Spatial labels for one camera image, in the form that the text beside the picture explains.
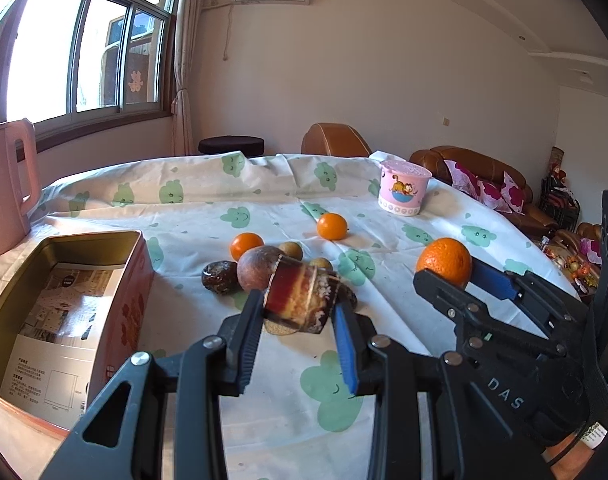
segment ceiling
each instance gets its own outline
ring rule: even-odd
[[[608,41],[580,0],[451,0],[501,28],[564,86],[608,97]]]

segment window frame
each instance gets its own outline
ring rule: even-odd
[[[148,121],[156,118],[169,117],[171,115],[171,103],[175,97],[175,77],[173,73],[173,50],[175,23],[178,0],[165,0],[165,6],[170,9],[164,10],[146,0],[109,0],[126,7],[124,16],[124,27],[118,53],[117,74],[117,104],[109,107],[93,108],[90,110],[76,111],[77,102],[77,77],[79,57],[84,34],[85,19],[91,0],[82,0],[75,22],[75,30],[71,42],[71,55],[68,62],[68,78],[66,89],[66,114],[55,118],[46,119],[35,123],[37,141],[37,152],[48,150],[69,140],[78,139],[102,130],[132,124],[139,121]],[[23,15],[27,0],[16,0],[13,4],[8,19],[3,23],[2,37],[0,41],[0,123],[6,120],[6,101],[8,90],[8,74],[10,71],[10,59],[17,37],[17,31]],[[126,103],[126,56],[130,45],[130,34],[133,27],[135,13],[141,10],[146,14],[160,20],[162,30],[160,32],[158,61],[156,63],[157,101],[127,104]],[[18,148],[18,160],[23,160],[23,149]]]

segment curtain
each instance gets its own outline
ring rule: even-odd
[[[171,139],[174,156],[196,154],[187,86],[191,76],[197,22],[203,1],[180,0],[177,10],[174,61],[177,95],[173,100],[173,138]]]

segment paper inside box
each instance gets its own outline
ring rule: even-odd
[[[0,396],[70,430],[84,413],[88,383],[124,266],[56,264],[26,317]]]

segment cable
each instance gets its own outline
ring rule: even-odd
[[[562,460],[568,454],[568,452],[571,451],[575,447],[575,445],[582,439],[587,428],[588,424],[587,422],[585,422],[580,428],[580,431],[575,434],[575,437],[571,440],[568,446],[564,447],[564,449],[562,449],[558,454],[556,454],[551,460],[546,462],[546,465],[549,467],[553,467],[556,463]]]
[[[226,29],[226,44],[224,46],[224,56],[222,59],[228,61],[228,42],[230,41],[230,29],[233,26],[233,6],[228,9],[228,28]]]
[[[201,7],[201,10],[212,10],[212,9],[221,9],[222,7],[228,7],[233,5],[239,5],[239,2],[226,2],[225,4],[216,4],[208,7]]]

